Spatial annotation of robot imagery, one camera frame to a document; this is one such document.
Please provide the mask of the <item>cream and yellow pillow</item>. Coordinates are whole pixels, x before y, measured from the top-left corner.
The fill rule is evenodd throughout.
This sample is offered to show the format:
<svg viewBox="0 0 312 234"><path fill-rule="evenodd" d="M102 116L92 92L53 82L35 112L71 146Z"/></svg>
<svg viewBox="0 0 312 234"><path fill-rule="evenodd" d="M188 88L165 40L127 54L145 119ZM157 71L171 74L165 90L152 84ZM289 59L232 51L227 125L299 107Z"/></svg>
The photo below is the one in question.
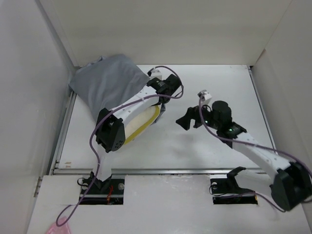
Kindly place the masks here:
<svg viewBox="0 0 312 234"><path fill-rule="evenodd" d="M161 105L151 106L132 119L125 127L124 145L142 134L159 117Z"/></svg>

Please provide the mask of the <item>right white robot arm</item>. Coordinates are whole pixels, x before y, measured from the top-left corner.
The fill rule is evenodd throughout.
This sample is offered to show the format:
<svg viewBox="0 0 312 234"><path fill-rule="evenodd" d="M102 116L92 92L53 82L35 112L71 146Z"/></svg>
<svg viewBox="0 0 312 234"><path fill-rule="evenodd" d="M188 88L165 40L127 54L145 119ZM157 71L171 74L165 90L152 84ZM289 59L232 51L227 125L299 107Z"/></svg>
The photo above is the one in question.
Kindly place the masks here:
<svg viewBox="0 0 312 234"><path fill-rule="evenodd" d="M191 120L195 121L194 128L215 129L216 138L264 171L264 174L257 174L241 166L231 170L226 179L226 187L231 193L240 190L260 192L270 196L285 211L308 202L312 195L311 171L297 159L290 161L274 149L259 145L245 128L233 121L228 103L219 100L208 107L200 102L198 106L188 108L176 123L187 131Z"/></svg>

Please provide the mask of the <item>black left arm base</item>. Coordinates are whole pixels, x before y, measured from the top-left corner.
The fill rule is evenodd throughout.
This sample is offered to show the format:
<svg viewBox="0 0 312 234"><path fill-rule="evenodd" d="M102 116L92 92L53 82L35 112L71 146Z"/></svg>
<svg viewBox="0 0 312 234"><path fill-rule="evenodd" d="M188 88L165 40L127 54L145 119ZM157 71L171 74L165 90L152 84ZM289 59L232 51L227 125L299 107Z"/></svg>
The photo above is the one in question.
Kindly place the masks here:
<svg viewBox="0 0 312 234"><path fill-rule="evenodd" d="M80 205L123 205L125 177L111 175L105 181L96 179L89 191L92 179L95 177L91 172L88 178L79 178L77 184L80 186L78 200Z"/></svg>

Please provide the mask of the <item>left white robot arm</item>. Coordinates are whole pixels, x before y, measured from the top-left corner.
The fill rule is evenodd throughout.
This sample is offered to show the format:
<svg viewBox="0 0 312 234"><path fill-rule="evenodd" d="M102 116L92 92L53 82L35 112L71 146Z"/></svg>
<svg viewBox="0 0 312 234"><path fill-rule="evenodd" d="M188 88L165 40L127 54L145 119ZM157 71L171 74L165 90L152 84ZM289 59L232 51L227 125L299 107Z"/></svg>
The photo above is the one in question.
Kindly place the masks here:
<svg viewBox="0 0 312 234"><path fill-rule="evenodd" d="M167 79L149 79L147 75L121 75L116 85L110 85L99 98L96 126L90 140L105 149L106 153L117 151L126 143L125 127L151 106L159 106L174 99L178 88L183 88L179 76L172 73Z"/></svg>

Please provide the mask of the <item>grey pillowcase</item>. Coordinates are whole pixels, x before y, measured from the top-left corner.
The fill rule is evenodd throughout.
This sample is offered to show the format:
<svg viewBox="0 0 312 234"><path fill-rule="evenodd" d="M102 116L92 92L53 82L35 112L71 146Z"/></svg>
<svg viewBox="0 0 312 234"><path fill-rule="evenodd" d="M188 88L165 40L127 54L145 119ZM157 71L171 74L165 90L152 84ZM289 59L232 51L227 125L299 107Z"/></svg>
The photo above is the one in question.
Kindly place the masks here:
<svg viewBox="0 0 312 234"><path fill-rule="evenodd" d="M96 122L103 108L111 110L137 94L150 80L124 54L99 57L78 69L69 87L89 107Z"/></svg>

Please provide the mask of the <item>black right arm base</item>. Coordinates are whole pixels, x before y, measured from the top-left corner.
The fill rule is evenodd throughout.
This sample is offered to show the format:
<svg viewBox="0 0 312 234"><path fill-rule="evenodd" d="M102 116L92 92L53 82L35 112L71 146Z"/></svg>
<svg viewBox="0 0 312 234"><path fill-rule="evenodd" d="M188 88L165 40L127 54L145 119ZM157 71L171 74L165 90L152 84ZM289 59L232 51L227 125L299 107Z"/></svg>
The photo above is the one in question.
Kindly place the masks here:
<svg viewBox="0 0 312 234"><path fill-rule="evenodd" d="M210 176L209 193L213 197L214 205L258 204L254 191L240 188L235 180L235 176L245 170L244 167L237 167L227 174Z"/></svg>

